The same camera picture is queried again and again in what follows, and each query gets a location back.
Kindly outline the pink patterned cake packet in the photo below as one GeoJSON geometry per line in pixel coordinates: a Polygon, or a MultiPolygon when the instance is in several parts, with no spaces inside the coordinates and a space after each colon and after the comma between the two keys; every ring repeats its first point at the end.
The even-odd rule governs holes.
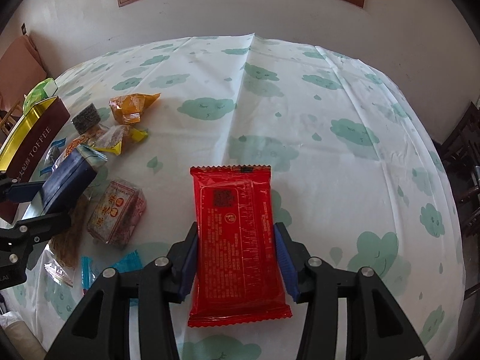
{"type": "Polygon", "coordinates": [[[114,179],[95,206],[86,230],[99,242],[123,249],[145,210],[143,191],[126,180],[114,179]]]}

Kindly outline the dark wooden chair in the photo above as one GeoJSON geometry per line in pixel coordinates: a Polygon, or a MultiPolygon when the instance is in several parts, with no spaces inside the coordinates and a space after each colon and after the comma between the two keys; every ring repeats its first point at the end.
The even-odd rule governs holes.
{"type": "Polygon", "coordinates": [[[462,236],[479,236],[479,108],[470,102],[460,121],[440,146],[446,172],[462,180],[454,192],[462,236]]]}

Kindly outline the small teal candy wrapper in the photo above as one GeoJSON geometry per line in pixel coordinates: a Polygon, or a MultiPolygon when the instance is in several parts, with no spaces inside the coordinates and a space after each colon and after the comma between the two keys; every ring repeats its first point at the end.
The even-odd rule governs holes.
{"type": "Polygon", "coordinates": [[[83,294],[86,294],[96,280],[96,273],[93,267],[93,260],[90,257],[80,258],[81,285],[83,294]]]}

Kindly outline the clear peanut snack packet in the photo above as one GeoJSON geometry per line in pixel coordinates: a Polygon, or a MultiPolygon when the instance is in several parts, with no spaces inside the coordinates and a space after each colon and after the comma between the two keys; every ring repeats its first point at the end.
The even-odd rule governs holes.
{"type": "Polygon", "coordinates": [[[64,159],[70,155],[70,153],[79,145],[85,144],[87,146],[93,146],[95,142],[107,132],[107,127],[99,125],[97,127],[92,127],[87,130],[85,133],[74,138],[64,149],[64,151],[59,155],[58,161],[62,162],[64,159]]]}

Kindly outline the red snack packet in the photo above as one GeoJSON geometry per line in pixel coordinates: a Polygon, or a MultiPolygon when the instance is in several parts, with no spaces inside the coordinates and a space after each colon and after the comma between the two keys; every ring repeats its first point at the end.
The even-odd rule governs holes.
{"type": "Polygon", "coordinates": [[[291,317],[275,249],[270,166],[193,166],[190,174],[199,246],[189,327],[291,317]]]}

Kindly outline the teal snack packet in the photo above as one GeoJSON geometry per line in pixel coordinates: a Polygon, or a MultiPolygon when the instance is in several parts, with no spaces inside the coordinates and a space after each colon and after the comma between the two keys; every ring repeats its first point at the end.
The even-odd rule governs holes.
{"type": "MultiPolygon", "coordinates": [[[[116,269],[120,274],[134,272],[143,269],[143,262],[138,251],[133,250],[126,253],[118,262],[112,264],[112,268],[116,269]]],[[[138,306],[138,299],[130,297],[133,291],[128,288],[127,284],[128,282],[122,281],[121,292],[129,298],[130,306],[138,306]]]]}

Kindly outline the grey seaweed snack packet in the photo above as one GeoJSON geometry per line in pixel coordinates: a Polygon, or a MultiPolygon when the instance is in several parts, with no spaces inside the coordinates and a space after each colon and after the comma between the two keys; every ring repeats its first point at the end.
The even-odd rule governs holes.
{"type": "Polygon", "coordinates": [[[72,125],[79,134],[84,134],[101,121],[100,114],[93,103],[72,118],[72,125]]]}

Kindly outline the brown dried snack packet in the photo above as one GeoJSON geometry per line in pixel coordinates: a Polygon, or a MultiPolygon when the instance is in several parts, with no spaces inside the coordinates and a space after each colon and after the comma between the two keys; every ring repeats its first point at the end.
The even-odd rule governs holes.
{"type": "Polygon", "coordinates": [[[89,199],[82,194],[71,210],[72,226],[64,233],[54,236],[46,248],[43,267],[55,283],[73,286],[75,272],[80,261],[79,250],[89,199]]]}

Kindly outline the green tissue pack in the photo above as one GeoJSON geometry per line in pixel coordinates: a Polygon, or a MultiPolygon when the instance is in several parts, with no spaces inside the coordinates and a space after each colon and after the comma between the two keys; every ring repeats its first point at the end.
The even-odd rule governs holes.
{"type": "Polygon", "coordinates": [[[52,98],[58,90],[55,80],[51,77],[39,82],[25,97],[22,105],[23,115],[26,115],[30,109],[38,102],[52,98]]]}

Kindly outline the blue-ended candy packet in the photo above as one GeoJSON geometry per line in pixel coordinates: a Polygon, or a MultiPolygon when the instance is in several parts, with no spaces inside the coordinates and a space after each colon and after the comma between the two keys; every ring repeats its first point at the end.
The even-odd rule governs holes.
{"type": "Polygon", "coordinates": [[[42,168],[39,172],[39,176],[43,179],[47,178],[53,171],[53,166],[55,161],[58,159],[59,155],[61,154],[61,150],[64,148],[66,143],[66,139],[60,139],[53,141],[49,149],[47,150],[46,157],[42,168]]]}

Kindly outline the maroon gold toffee tin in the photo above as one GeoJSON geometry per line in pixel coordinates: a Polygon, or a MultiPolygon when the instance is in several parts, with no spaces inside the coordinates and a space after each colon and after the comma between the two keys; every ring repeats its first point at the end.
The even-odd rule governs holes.
{"type": "Polygon", "coordinates": [[[69,120],[59,97],[35,104],[13,127],[1,147],[1,170],[12,179],[28,182],[51,142],[69,120]]]}

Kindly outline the pink cloth covered furniture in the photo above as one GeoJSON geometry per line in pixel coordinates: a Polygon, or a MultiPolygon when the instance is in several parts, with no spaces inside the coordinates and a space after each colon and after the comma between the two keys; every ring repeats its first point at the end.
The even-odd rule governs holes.
{"type": "Polygon", "coordinates": [[[16,38],[1,57],[1,105],[9,108],[24,99],[32,88],[47,78],[37,48],[28,35],[16,38]]]}

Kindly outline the yellow-edged clear snack packet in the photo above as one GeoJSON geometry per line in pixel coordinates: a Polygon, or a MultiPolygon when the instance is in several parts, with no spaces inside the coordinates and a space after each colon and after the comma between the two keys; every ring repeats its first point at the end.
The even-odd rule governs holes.
{"type": "Polygon", "coordinates": [[[93,147],[99,152],[118,156],[131,144],[144,141],[147,137],[147,131],[139,130],[129,125],[116,125],[110,127],[106,133],[103,133],[95,141],[93,147]]]}

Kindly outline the orange snack packet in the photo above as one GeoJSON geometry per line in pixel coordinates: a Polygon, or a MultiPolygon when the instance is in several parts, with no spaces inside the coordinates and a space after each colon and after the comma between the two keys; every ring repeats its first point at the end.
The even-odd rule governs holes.
{"type": "Polygon", "coordinates": [[[161,96],[157,94],[129,94],[114,97],[109,107],[115,121],[120,125],[135,125],[141,121],[143,112],[161,96]]]}

